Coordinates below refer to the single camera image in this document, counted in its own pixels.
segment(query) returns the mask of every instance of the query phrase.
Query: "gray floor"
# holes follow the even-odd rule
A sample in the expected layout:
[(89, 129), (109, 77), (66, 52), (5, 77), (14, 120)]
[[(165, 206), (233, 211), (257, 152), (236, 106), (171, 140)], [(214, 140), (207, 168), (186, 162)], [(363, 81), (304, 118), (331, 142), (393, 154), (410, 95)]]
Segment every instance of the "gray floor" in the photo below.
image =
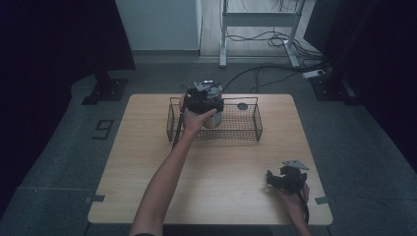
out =
[[(1, 219), (0, 235), (127, 235), (129, 225), (89, 225), (87, 217), (88, 198), (98, 186), (129, 96), (184, 92), (193, 81), (208, 79), (225, 84), (259, 65), (240, 60), (219, 69), (216, 62), (196, 58), (175, 61), (110, 73), (113, 79), (129, 80), (119, 102), (81, 105), (95, 81), (87, 77), (75, 83), (61, 124)], [(264, 70), (261, 84), (290, 74)], [(253, 73), (247, 73), (228, 93), (248, 93), (253, 84)], [(300, 74), (261, 93), (294, 97), (333, 215), (330, 226), (312, 226), (314, 235), (417, 235), (417, 175), (363, 106), (316, 101)], [(92, 139), (102, 136), (95, 130), (99, 120), (114, 120), (107, 140)], [(290, 226), (269, 228), (273, 235), (294, 235)]]

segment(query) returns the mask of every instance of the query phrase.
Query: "forearm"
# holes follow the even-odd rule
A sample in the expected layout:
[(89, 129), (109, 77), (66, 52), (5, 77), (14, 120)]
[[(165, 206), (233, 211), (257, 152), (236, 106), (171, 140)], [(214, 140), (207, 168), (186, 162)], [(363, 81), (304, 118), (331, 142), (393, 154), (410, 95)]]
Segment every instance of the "forearm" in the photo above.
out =
[[(140, 232), (162, 234), (163, 219), (174, 196), (194, 138), (195, 134), (185, 133), (153, 175), (138, 208), (130, 235)], [(151, 232), (155, 224), (160, 225), (160, 231)]]
[(288, 210), (292, 224), (294, 225), (297, 236), (311, 236), (309, 225), (304, 219), (304, 211), (301, 207)]

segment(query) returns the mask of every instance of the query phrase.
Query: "wooden table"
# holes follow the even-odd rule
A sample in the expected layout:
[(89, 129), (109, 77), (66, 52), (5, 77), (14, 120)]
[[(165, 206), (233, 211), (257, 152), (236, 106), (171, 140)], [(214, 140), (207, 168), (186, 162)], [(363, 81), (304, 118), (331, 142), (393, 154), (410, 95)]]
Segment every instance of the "wooden table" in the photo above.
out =
[[(135, 94), (127, 105), (89, 211), (91, 223), (132, 223), (147, 184), (171, 150), (166, 135), (169, 98), (179, 94)], [(290, 224), (267, 170), (279, 175), (284, 160), (301, 160), (311, 188), (310, 224), (328, 225), (328, 204), (297, 109), (288, 94), (257, 96), (263, 123), (259, 142), (196, 141), (189, 152), (167, 224)]]

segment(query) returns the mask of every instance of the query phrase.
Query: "white wall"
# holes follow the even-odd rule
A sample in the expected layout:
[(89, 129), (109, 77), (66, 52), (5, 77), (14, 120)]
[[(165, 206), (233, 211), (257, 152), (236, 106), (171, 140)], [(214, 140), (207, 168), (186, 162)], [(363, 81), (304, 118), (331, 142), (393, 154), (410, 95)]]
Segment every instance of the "white wall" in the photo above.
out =
[(199, 50), (201, 0), (116, 0), (132, 50)]

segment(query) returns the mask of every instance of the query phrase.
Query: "dark backdrop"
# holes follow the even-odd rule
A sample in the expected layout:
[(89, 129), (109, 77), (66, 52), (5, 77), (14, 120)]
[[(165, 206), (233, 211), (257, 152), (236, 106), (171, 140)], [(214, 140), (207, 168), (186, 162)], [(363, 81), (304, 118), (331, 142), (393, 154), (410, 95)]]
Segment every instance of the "dark backdrop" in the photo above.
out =
[(318, 0), (305, 39), (417, 170), (417, 2)]
[(114, 0), (0, 3), (0, 215), (59, 124), (71, 85), (135, 70)]

